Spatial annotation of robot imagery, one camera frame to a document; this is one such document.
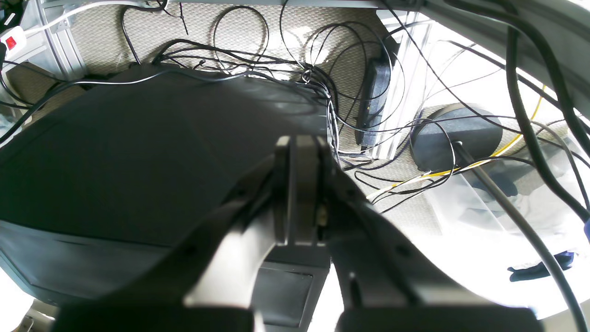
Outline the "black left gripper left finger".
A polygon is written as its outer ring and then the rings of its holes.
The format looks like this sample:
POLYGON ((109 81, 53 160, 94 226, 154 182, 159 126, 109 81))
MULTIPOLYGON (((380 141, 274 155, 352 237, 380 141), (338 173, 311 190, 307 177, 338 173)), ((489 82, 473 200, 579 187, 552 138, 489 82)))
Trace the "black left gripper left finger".
POLYGON ((252 308, 263 260, 285 244, 284 196, 292 139, 247 173, 177 248, 145 275, 98 301, 66 306, 57 332, 264 332, 252 308))

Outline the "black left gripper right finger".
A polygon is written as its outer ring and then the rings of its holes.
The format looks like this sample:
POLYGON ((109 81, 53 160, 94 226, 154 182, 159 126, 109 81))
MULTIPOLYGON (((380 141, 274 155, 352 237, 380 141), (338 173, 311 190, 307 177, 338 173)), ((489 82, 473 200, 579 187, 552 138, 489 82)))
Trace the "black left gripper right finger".
POLYGON ((295 137, 295 243, 327 248, 344 312, 337 332, 541 332, 525 308, 459 285, 367 201, 318 136, 295 137))

